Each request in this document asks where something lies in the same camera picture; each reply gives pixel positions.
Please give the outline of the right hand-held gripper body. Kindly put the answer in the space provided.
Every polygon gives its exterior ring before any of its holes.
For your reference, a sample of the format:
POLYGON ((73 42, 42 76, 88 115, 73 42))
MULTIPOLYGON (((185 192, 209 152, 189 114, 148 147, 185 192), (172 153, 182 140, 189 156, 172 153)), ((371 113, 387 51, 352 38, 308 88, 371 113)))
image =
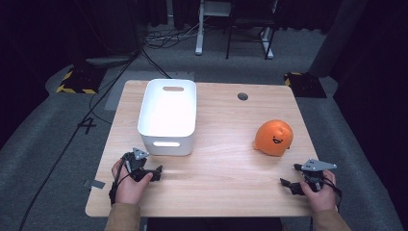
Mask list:
POLYGON ((335 169, 336 164, 330 164, 323 161, 309 159, 305 164, 303 164, 302 170, 303 177, 306 183, 310 186, 313 192, 318 192, 321 190, 323 185, 323 172, 327 169, 335 169))

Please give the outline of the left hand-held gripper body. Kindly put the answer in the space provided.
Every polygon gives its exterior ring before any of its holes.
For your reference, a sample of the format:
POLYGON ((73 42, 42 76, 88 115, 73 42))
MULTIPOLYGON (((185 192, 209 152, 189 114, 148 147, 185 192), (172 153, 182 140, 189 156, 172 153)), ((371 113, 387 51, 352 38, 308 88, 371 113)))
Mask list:
POLYGON ((122 156, 122 161, 124 162, 128 175, 137 182, 148 173, 148 170, 144 168, 148 156, 148 152, 136 147, 134 147, 131 152, 127 152, 122 156))

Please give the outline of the person's right hand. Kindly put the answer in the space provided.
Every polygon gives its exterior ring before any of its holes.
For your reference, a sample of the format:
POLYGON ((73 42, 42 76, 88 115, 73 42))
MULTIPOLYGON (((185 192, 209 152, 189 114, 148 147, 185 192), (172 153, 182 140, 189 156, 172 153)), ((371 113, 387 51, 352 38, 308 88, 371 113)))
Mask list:
POLYGON ((313 192, 306 182, 301 182, 300 186, 308 198, 313 213, 337 209, 336 193, 330 186, 323 186, 319 192, 313 192))

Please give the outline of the person's left hand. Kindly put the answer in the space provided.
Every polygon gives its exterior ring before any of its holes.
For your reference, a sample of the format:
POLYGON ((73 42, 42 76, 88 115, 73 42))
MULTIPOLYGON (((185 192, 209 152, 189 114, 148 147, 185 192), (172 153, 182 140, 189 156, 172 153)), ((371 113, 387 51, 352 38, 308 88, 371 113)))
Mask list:
POLYGON ((120 181, 115 193, 115 203, 132 205, 140 203, 143 192, 153 177, 152 173, 147 173, 139 182, 136 182, 128 176, 128 171, 125 167, 121 166, 120 160, 114 164, 112 175, 120 181))

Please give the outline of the orange smiling plush toy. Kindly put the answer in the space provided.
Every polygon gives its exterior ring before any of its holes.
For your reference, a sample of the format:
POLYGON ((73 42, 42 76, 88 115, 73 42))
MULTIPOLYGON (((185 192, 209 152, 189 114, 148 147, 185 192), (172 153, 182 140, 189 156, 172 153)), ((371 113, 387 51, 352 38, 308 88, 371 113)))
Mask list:
POLYGON ((275 119, 261 125, 255 135, 253 147, 265 154, 282 157, 293 142, 293 130, 283 120, 275 119))

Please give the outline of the grey tape strip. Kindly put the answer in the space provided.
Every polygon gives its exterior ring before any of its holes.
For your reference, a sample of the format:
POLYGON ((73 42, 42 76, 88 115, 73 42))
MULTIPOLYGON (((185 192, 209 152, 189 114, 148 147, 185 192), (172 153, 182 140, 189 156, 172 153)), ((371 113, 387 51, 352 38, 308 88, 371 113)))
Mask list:
POLYGON ((92 189, 92 188, 103 189, 104 186, 105 186, 105 183, 101 182, 101 181, 98 181, 98 180, 89 180, 89 179, 87 179, 84 182, 84 186, 89 188, 89 189, 92 189))

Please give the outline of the white plastic storage bin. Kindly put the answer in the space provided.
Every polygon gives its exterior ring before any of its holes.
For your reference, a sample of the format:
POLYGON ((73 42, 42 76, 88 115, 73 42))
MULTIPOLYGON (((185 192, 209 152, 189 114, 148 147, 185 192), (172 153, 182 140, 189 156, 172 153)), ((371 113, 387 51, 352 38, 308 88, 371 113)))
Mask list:
POLYGON ((191 80, 154 79, 147 83, 138 131, 150 154, 186 156, 192 153, 196 101, 196 84, 191 80))

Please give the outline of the black tape floor mark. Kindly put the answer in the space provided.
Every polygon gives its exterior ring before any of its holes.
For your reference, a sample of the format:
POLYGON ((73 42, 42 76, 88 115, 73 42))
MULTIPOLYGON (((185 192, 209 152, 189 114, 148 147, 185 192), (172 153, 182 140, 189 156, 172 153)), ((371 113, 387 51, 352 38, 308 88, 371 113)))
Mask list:
POLYGON ((78 128, 84 128, 85 134, 87 135, 91 128, 96 127, 96 124, 93 123, 94 119, 92 117, 87 117, 77 124, 78 128))

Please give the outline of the black yellow striped stand base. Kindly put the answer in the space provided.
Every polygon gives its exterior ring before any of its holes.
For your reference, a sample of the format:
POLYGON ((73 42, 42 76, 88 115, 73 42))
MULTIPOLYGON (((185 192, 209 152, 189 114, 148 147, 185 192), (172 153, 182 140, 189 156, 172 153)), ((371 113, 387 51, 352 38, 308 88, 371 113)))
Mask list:
POLYGON ((106 68, 74 66, 65 74, 56 92, 97 94, 106 72, 106 68))
POLYGON ((295 97, 326 98, 319 78, 309 73, 288 72, 284 75, 284 83, 295 97))

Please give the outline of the black metal chair frame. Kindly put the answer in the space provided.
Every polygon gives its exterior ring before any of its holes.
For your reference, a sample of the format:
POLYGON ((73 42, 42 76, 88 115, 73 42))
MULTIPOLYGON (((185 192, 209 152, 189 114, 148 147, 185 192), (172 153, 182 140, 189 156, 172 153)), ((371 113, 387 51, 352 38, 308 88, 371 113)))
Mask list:
POLYGON ((242 42, 260 42, 264 59, 272 59, 271 44, 276 31, 276 6, 278 0, 231 0, 228 16, 228 41, 225 58, 229 59, 233 32, 236 30, 259 29, 254 39, 243 39, 242 42))

